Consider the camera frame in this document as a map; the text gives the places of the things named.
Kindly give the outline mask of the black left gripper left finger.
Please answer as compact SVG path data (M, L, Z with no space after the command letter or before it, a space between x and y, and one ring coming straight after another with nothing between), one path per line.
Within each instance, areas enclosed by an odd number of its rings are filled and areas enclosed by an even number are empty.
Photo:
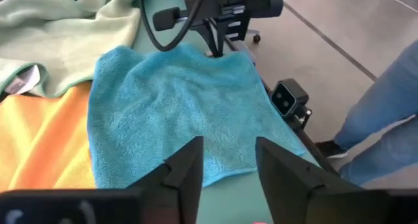
M195 224L203 179L203 137L196 136L129 186L140 191L138 222Z

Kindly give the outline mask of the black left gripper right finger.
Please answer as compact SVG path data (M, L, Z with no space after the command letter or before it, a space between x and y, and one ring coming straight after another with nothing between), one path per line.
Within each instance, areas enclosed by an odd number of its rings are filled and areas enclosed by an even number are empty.
M256 139L255 152L259 179L274 223L307 223L312 198L361 190L265 137Z

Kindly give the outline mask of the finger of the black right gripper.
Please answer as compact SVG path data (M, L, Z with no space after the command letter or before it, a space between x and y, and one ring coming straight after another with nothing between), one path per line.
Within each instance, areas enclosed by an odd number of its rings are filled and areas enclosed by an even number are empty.
M225 21L217 21L217 57L223 55L223 47L225 42L225 36L228 30L228 23Z
M219 57L219 52L217 50L212 27L210 25L210 22L207 19L202 21L202 27L199 33L201 34L202 38L205 40L206 44L208 45L212 53L212 56Z

